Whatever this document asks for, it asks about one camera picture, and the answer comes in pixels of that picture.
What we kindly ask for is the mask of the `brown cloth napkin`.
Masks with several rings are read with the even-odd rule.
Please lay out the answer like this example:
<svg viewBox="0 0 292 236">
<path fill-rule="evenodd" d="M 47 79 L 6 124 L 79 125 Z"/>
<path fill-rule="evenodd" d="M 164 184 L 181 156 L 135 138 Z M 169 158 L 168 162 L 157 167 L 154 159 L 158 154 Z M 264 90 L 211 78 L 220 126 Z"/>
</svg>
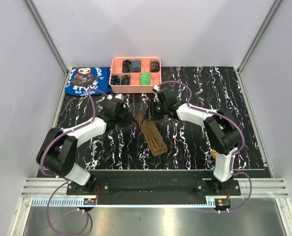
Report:
<svg viewBox="0 0 292 236">
<path fill-rule="evenodd" d="M 161 154 L 166 153 L 167 145 L 165 144 L 155 122 L 153 120 L 146 120 L 143 118 L 144 114 L 137 115 L 136 122 L 144 135 L 152 155 L 158 157 Z"/>
</svg>

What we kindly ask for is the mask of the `pink compartment tray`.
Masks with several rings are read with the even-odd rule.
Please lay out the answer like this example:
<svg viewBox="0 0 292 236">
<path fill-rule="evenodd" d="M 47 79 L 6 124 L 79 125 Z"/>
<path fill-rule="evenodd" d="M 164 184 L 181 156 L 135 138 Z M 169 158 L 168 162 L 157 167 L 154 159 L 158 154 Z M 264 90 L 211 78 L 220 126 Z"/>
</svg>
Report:
<svg viewBox="0 0 292 236">
<path fill-rule="evenodd" d="M 123 73 L 122 72 L 122 63 L 123 60 L 130 59 L 131 61 L 135 59 L 141 60 L 141 72 L 139 73 Z M 160 63 L 160 70 L 157 73 L 151 73 L 150 71 L 150 63 L 151 61 L 158 61 Z M 147 86 L 143 86 L 140 84 L 140 75 L 143 72 L 149 72 L 151 74 L 151 84 Z M 118 75 L 120 79 L 123 75 L 130 75 L 130 85 L 111 85 L 111 77 L 112 75 Z M 142 58 L 124 58 L 117 57 L 112 60 L 111 69 L 110 69 L 110 77 L 109 84 L 114 93 L 152 93 L 154 86 L 159 85 L 162 82 L 161 77 L 161 59 L 158 57 L 142 57 Z"/>
</svg>

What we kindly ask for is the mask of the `black yellow rolled sock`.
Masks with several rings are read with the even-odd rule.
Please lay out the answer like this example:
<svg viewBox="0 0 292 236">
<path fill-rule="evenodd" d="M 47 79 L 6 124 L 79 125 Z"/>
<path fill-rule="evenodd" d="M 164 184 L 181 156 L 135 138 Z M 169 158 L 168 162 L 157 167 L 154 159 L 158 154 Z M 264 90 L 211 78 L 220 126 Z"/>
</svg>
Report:
<svg viewBox="0 0 292 236">
<path fill-rule="evenodd" d="M 122 63 L 122 72 L 123 73 L 131 73 L 131 63 L 130 59 L 123 60 Z"/>
</svg>

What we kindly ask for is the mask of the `right aluminium frame post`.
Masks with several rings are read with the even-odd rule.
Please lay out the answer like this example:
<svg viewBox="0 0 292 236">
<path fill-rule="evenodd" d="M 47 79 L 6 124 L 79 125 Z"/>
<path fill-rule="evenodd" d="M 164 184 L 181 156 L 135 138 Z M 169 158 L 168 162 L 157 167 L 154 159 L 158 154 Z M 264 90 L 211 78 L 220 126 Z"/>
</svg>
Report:
<svg viewBox="0 0 292 236">
<path fill-rule="evenodd" d="M 242 62 L 237 67 L 237 72 L 241 73 L 245 68 L 246 64 L 248 63 L 249 59 L 251 58 L 252 54 L 254 53 L 256 47 L 260 43 L 264 33 L 268 29 L 270 23 L 272 22 L 274 16 L 276 15 L 277 11 L 279 10 L 283 0 L 274 0 L 273 4 L 271 5 L 266 17 L 264 18 L 259 30 L 257 31 L 250 47 L 248 48 L 245 56 L 242 59 Z"/>
</svg>

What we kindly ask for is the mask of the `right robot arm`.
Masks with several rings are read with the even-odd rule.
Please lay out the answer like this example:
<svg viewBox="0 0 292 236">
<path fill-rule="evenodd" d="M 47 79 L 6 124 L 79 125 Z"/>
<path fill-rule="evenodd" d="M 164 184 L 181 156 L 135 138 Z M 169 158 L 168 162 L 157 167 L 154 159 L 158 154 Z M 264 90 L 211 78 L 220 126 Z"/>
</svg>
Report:
<svg viewBox="0 0 292 236">
<path fill-rule="evenodd" d="M 243 143 L 243 134 L 229 110 L 211 110 L 178 101 L 167 88 L 153 88 L 155 97 L 148 102 L 145 120 L 161 120 L 165 116 L 190 122 L 205 129 L 212 150 L 215 168 L 212 179 L 201 192 L 222 195 L 233 182 L 233 159 Z"/>
</svg>

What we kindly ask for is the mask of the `left aluminium frame post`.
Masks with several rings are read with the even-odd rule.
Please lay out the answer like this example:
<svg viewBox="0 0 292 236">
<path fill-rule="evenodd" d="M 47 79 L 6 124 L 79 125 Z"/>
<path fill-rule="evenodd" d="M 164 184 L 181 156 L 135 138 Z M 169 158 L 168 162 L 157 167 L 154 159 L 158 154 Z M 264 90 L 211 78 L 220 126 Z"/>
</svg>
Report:
<svg viewBox="0 0 292 236">
<path fill-rule="evenodd" d="M 33 17 L 38 29 L 40 30 L 47 46 L 49 47 L 50 51 L 52 52 L 56 62 L 58 63 L 61 71 L 66 75 L 69 71 L 68 67 L 66 66 L 61 54 L 59 53 L 50 33 L 34 3 L 33 0 L 23 0 L 24 4 L 26 5 L 29 13 Z"/>
</svg>

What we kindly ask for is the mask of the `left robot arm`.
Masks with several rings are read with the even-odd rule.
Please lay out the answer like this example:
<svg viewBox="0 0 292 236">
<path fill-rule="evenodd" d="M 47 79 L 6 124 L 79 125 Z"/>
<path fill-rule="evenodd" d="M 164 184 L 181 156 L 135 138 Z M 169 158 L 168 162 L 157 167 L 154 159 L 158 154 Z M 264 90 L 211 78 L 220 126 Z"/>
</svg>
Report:
<svg viewBox="0 0 292 236">
<path fill-rule="evenodd" d="M 90 139 L 103 135 L 116 126 L 134 123 L 122 94 L 108 97 L 108 105 L 96 117 L 68 129 L 52 128 L 36 156 L 45 176 L 58 176 L 74 183 L 81 193 L 95 190 L 95 177 L 75 163 L 77 149 Z"/>
</svg>

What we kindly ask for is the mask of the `aluminium frame post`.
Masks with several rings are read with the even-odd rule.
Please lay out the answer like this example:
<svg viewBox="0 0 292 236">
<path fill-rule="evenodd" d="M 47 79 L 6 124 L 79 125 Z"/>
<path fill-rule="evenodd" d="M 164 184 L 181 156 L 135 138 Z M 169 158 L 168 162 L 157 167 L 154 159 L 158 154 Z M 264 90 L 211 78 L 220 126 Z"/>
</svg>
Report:
<svg viewBox="0 0 292 236">
<path fill-rule="evenodd" d="M 29 13 L 33 17 L 38 29 L 40 30 L 47 46 L 49 47 L 50 51 L 52 52 L 56 62 L 58 63 L 61 71 L 66 75 L 69 71 L 68 67 L 66 66 L 61 54 L 59 53 L 50 33 L 34 3 L 33 0 L 23 0 L 24 4 L 26 5 Z"/>
<path fill-rule="evenodd" d="M 252 54 L 254 53 L 256 47 L 260 43 L 264 33 L 268 29 L 270 23 L 272 22 L 274 16 L 276 15 L 277 11 L 279 10 L 283 0 L 274 0 L 273 4 L 271 5 L 266 17 L 264 18 L 259 30 L 257 31 L 250 47 L 248 48 L 245 56 L 242 59 L 242 62 L 237 67 L 237 72 L 241 73 L 245 68 L 246 64 L 248 63 L 249 59 L 251 58 Z"/>
</svg>

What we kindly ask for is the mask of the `black blue rolled sock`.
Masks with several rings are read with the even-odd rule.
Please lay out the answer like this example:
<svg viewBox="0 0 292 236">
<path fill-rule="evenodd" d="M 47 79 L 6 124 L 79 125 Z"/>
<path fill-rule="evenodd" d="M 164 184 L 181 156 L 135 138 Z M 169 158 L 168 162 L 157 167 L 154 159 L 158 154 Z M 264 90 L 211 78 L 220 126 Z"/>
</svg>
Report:
<svg viewBox="0 0 292 236">
<path fill-rule="evenodd" d="M 114 74 L 111 77 L 111 85 L 118 86 L 121 84 L 121 79 L 118 75 Z"/>
</svg>

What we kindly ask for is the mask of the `grey rolled sock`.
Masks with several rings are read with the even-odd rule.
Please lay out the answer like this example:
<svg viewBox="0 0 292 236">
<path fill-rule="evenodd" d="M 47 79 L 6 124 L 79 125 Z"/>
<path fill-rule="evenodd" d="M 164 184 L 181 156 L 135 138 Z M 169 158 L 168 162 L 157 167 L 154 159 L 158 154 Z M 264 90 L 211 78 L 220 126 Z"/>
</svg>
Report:
<svg viewBox="0 0 292 236">
<path fill-rule="evenodd" d="M 135 59 L 131 63 L 131 71 L 133 73 L 139 73 L 141 72 L 141 60 Z"/>
</svg>

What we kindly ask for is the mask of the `dark patterned rolled sock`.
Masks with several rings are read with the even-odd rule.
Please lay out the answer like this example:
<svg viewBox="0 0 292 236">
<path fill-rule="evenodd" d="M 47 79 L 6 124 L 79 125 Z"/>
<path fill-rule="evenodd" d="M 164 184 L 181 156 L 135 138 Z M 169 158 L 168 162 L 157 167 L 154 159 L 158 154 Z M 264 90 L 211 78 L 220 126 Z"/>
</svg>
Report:
<svg viewBox="0 0 292 236">
<path fill-rule="evenodd" d="M 157 73 L 160 70 L 160 63 L 158 61 L 151 61 L 150 71 L 151 73 Z"/>
</svg>

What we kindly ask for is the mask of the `gold spoon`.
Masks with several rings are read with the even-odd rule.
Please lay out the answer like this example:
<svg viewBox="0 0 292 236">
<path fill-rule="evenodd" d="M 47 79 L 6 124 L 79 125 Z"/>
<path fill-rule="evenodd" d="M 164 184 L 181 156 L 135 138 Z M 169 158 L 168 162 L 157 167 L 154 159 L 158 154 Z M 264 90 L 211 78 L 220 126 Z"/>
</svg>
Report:
<svg viewBox="0 0 292 236">
<path fill-rule="evenodd" d="M 215 150 L 212 150 L 211 154 L 214 159 L 217 158 L 217 152 Z"/>
</svg>

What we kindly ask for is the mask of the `black marble pattern mat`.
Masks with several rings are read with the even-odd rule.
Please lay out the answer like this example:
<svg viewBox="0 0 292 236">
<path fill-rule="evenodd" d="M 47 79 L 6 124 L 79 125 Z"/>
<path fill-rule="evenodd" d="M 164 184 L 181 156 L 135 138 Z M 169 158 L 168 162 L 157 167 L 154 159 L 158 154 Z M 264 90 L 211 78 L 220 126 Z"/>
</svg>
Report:
<svg viewBox="0 0 292 236">
<path fill-rule="evenodd" d="M 178 100 L 207 109 L 227 108 L 237 120 L 245 147 L 234 168 L 250 177 L 270 177 L 254 131 L 246 97 L 233 67 L 163 67 L 162 80 Z M 86 170 L 211 170 L 215 161 L 203 128 L 168 118 L 156 122 L 167 152 L 154 157 L 137 124 L 115 128 L 77 149 L 76 163 Z"/>
</svg>

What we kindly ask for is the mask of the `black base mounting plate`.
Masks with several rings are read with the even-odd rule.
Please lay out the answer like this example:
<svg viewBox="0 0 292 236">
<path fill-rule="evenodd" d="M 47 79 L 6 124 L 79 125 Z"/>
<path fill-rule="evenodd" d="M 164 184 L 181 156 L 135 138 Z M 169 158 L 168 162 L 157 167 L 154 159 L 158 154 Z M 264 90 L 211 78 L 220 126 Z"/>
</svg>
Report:
<svg viewBox="0 0 292 236">
<path fill-rule="evenodd" d="M 86 197 L 97 193 L 99 206 L 194 205 L 204 204 L 207 196 L 241 196 L 237 180 L 219 189 L 213 182 L 213 172 L 206 170 L 95 170 L 90 173 L 91 192 L 72 183 L 66 193 Z"/>
</svg>

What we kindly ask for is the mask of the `blue printed t-shirt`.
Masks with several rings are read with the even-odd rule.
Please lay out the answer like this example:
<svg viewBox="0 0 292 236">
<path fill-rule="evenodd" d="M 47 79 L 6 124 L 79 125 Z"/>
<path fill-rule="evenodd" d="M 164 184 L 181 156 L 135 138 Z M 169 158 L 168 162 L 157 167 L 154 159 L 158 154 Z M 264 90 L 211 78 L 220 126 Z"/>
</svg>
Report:
<svg viewBox="0 0 292 236">
<path fill-rule="evenodd" d="M 87 96 L 110 93 L 110 68 L 108 67 L 80 67 L 72 68 L 68 74 L 65 94 L 72 96 Z"/>
</svg>

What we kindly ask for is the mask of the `green rolled sock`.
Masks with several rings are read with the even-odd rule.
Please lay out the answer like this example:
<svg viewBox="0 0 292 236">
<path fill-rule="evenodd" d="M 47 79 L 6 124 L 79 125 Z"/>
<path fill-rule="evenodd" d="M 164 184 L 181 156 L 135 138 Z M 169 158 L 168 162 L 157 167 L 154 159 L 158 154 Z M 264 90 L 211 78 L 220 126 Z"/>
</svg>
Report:
<svg viewBox="0 0 292 236">
<path fill-rule="evenodd" d="M 151 84 L 151 74 L 149 72 L 143 72 L 140 75 L 140 84 L 147 86 Z"/>
</svg>

